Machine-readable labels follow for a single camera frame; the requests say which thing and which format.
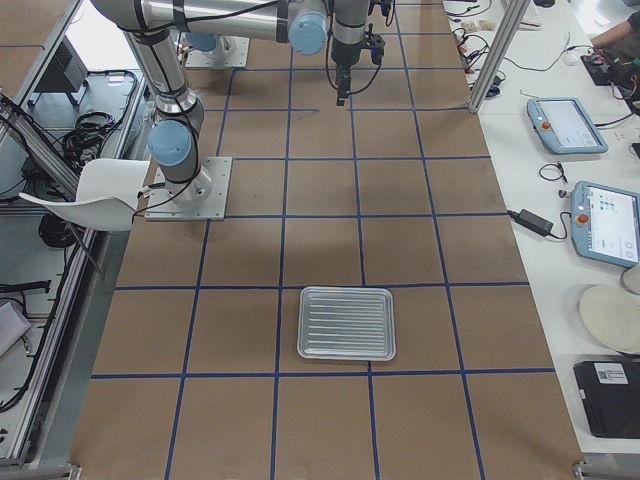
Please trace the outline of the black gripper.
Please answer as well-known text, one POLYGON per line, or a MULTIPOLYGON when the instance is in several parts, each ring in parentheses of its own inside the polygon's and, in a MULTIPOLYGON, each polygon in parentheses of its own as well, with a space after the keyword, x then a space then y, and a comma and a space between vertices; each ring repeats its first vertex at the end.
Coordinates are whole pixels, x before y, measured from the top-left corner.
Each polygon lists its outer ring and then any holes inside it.
POLYGON ((336 105, 345 105, 351 92, 351 68, 360 60, 362 50, 370 52, 371 61, 377 66, 370 80, 362 87, 367 90, 376 79, 385 54, 385 41, 373 32, 373 25, 349 25, 337 22, 332 29, 331 59, 335 63, 335 80, 329 80, 336 90, 336 105))

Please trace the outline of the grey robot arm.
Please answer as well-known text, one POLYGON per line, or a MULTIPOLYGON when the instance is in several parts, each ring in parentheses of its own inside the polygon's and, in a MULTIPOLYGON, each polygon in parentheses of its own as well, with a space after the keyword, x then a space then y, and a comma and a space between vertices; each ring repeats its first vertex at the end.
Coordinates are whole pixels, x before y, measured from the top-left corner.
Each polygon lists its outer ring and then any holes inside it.
POLYGON ((339 106, 355 95, 351 70, 367 51, 381 65, 385 42, 368 18, 387 1, 96 1, 123 32, 156 98, 160 117, 148 141, 170 193, 202 192, 210 180, 197 152, 203 106, 189 69, 245 67, 250 40, 287 44, 299 55, 325 54, 339 106))

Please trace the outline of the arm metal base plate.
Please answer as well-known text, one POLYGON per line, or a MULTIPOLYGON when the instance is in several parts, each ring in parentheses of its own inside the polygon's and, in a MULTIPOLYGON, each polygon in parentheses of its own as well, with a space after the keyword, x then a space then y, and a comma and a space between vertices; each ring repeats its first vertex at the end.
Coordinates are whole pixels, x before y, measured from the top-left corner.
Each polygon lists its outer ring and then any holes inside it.
POLYGON ((163 186, 148 191, 144 218, 148 221, 223 220, 232 165, 231 157, 204 157, 200 173, 185 190, 183 185, 167 183, 157 168, 154 182, 163 186))
POLYGON ((250 40, 237 36, 186 36, 185 67, 200 70, 244 69, 250 40))

